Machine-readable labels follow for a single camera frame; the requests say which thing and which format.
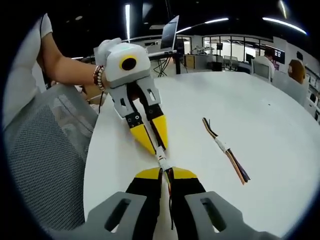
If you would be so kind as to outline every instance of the colored wires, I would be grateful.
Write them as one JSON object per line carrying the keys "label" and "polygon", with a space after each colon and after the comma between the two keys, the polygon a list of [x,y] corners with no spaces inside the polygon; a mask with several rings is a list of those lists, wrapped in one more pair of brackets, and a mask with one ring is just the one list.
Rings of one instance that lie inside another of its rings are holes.
{"label": "colored wires", "polygon": [[236,157],[232,153],[231,149],[228,148],[223,142],[218,140],[218,135],[212,131],[210,127],[210,122],[207,121],[207,119],[204,117],[202,118],[202,122],[204,124],[205,129],[207,132],[213,137],[213,139],[216,141],[216,143],[219,145],[221,150],[227,155],[230,162],[232,163],[232,166],[234,167],[234,170],[236,171],[238,177],[240,178],[241,183],[244,185],[247,183],[250,179],[246,171],[243,169],[243,167],[240,165],[240,163],[237,161]]}

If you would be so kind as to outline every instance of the round table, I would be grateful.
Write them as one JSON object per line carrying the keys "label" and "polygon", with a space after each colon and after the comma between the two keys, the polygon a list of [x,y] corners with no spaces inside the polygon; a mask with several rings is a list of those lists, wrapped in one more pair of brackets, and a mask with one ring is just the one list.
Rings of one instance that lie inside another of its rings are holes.
{"label": "round table", "polygon": [[[214,191],[243,214],[257,231],[284,236],[308,210],[320,182],[320,127],[295,100],[255,76],[242,72],[199,72],[155,79],[166,115],[167,159],[194,172],[206,191]],[[144,115],[138,100],[135,105]],[[229,147],[251,180],[242,185],[227,156],[205,130]],[[149,123],[144,123],[150,130]],[[101,107],[86,160],[85,217],[135,175],[157,167],[114,110],[110,96]],[[177,239],[171,230],[169,194],[162,185],[154,239]]]}

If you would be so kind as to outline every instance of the office chair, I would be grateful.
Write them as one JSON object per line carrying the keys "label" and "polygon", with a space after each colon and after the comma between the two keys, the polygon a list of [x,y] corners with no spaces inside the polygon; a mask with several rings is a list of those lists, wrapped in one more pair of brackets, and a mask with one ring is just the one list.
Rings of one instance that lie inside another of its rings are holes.
{"label": "office chair", "polygon": [[309,88],[309,84],[306,81],[303,84],[300,84],[288,74],[275,71],[272,85],[288,94],[303,107],[305,106]]}
{"label": "office chair", "polygon": [[252,71],[251,74],[266,81],[267,83],[271,82],[271,69],[268,65],[264,65],[255,60],[252,60]]}
{"label": "office chair", "polygon": [[84,173],[97,118],[73,86],[57,84],[4,130],[16,187],[44,229],[71,230],[85,222]]}

